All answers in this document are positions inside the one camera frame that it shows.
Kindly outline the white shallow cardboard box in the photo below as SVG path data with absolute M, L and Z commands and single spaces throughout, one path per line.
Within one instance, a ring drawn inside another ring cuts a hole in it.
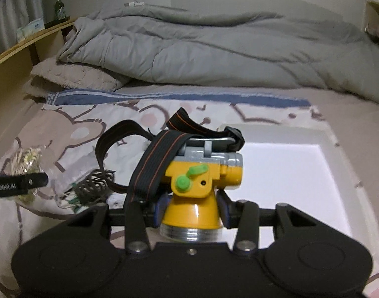
M 239 124 L 245 145 L 243 181 L 227 190 L 232 200 L 273 209 L 288 203 L 379 251 L 379 228 L 365 190 L 342 149 L 324 131 Z

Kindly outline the bag of beige cord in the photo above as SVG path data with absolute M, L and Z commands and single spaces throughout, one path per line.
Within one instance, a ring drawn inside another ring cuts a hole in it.
M 45 146 L 19 148 L 10 157 L 8 172 L 13 176 L 44 172 L 42 152 L 45 149 Z

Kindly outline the grey quilted duvet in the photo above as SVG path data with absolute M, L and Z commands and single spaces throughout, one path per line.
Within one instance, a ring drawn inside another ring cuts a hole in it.
M 57 57 L 148 83 L 315 87 L 379 103 L 379 47 L 346 22 L 114 7 L 78 18 Z

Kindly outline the wooden bedside shelf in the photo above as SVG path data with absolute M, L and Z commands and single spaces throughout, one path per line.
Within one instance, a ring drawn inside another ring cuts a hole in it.
M 25 112 L 36 105 L 22 90 L 33 66 L 56 55 L 73 23 L 74 20 L 69 20 L 37 32 L 0 54 L 0 142 L 23 121 Z

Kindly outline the green clips with cord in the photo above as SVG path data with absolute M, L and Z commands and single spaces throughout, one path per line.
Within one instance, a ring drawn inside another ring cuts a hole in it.
M 55 196 L 56 204 L 60 209 L 70 209 L 74 214 L 82 209 L 83 204 L 76 193 L 77 188 L 78 184 L 73 183 L 70 189 Z

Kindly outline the cartoon bear bed mat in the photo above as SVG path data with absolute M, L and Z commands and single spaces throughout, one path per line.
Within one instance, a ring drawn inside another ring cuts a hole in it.
M 0 198 L 0 297 L 19 293 L 11 257 L 20 244 L 73 215 L 60 209 L 55 196 L 97 168 L 98 138 L 114 124 L 130 119 L 159 133 L 184 108 L 199 125 L 218 131 L 225 126 L 260 124 L 324 131 L 342 149 L 366 192 L 379 228 L 379 104 L 332 90 L 229 89 L 188 92 L 168 86 L 124 88 L 119 93 L 65 92 L 40 109 L 29 109 L 10 129 L 0 153 L 0 174 L 9 174 L 10 157 L 19 148 L 45 146 L 42 168 L 49 183 L 30 200 Z M 379 297 L 379 251 L 365 289 Z

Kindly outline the yellow headlamp with strap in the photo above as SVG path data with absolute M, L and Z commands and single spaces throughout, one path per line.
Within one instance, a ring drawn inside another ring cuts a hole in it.
M 179 241 L 210 241 L 221 228 L 216 191 L 238 186 L 243 177 L 245 144 L 242 132 L 227 126 L 213 131 L 190 119 L 179 108 L 158 134 L 133 120 L 123 120 L 101 135 L 96 144 L 100 168 L 108 150 L 119 140 L 141 136 L 150 144 L 133 171 L 129 184 L 108 182 L 125 195 L 123 210 L 139 203 L 146 225 Z

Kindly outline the open wardrobe shelf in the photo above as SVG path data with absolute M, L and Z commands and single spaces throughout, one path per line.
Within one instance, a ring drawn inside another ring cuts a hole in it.
M 365 19 L 364 25 L 366 27 L 369 20 L 379 20 L 379 2 L 367 0 L 365 4 Z

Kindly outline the grey curtain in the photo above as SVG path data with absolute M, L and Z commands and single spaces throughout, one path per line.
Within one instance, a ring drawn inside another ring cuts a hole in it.
M 43 0 L 0 0 L 0 54 L 17 43 L 17 29 L 44 18 Z

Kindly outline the green glass bottle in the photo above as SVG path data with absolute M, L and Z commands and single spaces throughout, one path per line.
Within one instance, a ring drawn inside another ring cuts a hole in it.
M 56 20 L 63 20 L 66 18 L 65 5 L 62 0 L 55 0 L 54 10 Z

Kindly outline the tissue pack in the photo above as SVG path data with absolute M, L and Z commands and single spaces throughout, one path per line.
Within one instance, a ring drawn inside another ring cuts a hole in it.
M 19 27 L 16 30 L 16 38 L 18 42 L 21 42 L 28 37 L 36 34 L 39 31 L 44 30 L 44 20 L 43 18 L 37 18 L 31 21 L 29 24 L 23 27 Z

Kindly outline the beige fluffy blanket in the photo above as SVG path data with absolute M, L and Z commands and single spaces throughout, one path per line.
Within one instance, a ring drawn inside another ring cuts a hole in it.
M 130 78 L 101 67 L 62 63 L 50 57 L 33 66 L 23 92 L 35 98 L 47 98 L 50 93 L 66 89 L 95 89 L 114 92 L 128 83 Z

